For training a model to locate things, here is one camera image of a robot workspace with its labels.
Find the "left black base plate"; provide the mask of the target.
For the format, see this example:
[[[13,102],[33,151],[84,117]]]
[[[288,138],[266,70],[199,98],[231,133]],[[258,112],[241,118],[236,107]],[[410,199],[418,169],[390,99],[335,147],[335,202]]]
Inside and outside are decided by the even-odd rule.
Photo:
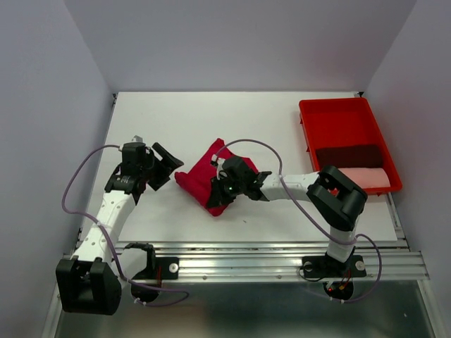
[[[148,258],[145,268],[135,273],[134,280],[177,280],[180,268],[178,257]]]

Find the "pink rolled t-shirt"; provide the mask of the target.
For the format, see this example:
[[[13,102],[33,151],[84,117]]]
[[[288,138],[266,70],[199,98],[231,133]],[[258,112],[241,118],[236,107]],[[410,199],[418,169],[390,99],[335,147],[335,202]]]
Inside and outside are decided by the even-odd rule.
[[[339,171],[362,189],[390,187],[390,180],[382,168],[340,168]]]

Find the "red plastic bin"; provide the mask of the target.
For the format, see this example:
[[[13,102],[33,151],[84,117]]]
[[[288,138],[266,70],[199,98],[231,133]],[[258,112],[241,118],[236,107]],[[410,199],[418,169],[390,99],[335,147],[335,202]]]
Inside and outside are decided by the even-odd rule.
[[[365,98],[301,100],[299,110],[307,153],[315,171],[321,170],[315,154],[317,149],[375,144],[383,155],[382,169],[390,180],[390,187],[364,190],[369,195],[380,195],[402,189],[397,168]]]

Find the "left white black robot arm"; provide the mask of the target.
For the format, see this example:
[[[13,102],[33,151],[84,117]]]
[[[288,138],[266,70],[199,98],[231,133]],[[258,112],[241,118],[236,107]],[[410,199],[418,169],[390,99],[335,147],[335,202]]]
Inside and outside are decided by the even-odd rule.
[[[68,313],[113,315],[126,286],[144,291],[144,296],[133,298],[144,307],[156,308],[156,298],[165,292],[161,284],[133,281],[137,274],[162,278],[154,247],[131,243],[118,254],[116,243],[146,188],[160,189],[183,162],[160,143],[147,146],[140,137],[115,148],[121,161],[105,184],[97,215],[81,214],[91,222],[87,236],[70,258],[62,258],[56,266],[62,309]]]

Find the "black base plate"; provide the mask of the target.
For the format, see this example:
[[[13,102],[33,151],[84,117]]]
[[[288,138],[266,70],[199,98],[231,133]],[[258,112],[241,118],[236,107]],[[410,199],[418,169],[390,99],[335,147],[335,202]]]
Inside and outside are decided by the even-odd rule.
[[[148,258],[145,268],[135,273],[134,280],[177,280],[180,268],[178,257]]]
[[[305,256],[302,258],[302,271],[307,279],[366,277],[366,266],[360,255],[350,256],[346,262],[341,263],[327,255]]]

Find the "red t-shirt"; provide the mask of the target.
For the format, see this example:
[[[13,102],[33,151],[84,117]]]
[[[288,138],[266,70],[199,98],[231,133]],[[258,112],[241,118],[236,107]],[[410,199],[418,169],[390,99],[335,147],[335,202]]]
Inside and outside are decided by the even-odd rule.
[[[227,204],[215,208],[206,207],[211,196],[211,179],[216,176],[216,168],[211,165],[211,158],[224,145],[224,140],[218,138],[187,173],[175,173],[177,184],[213,217],[220,216],[228,207]]]

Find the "dark maroon rolled t-shirt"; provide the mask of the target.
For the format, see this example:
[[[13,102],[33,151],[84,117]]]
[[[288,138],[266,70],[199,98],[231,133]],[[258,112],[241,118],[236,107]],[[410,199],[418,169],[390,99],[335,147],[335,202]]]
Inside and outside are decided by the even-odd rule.
[[[382,168],[383,155],[375,144],[340,146],[315,151],[320,169],[327,165],[337,168]]]

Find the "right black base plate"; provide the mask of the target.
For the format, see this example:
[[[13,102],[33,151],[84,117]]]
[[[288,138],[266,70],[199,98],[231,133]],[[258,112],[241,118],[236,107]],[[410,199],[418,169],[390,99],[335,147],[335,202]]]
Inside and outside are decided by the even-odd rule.
[[[341,263],[327,255],[305,256],[302,258],[302,271],[307,279],[366,277],[366,266],[360,255],[350,256],[346,262]]]

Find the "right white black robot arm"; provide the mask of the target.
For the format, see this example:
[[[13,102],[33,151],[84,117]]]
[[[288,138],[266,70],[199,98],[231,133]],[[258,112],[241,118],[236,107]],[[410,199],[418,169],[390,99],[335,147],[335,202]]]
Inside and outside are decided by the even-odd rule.
[[[355,228],[368,196],[336,167],[328,165],[314,173],[283,175],[256,172],[239,156],[224,159],[214,155],[211,164],[216,174],[211,178],[207,208],[227,206],[239,195],[253,201],[309,201],[330,226],[330,232],[325,233],[328,248],[317,266],[333,275],[350,268]]]

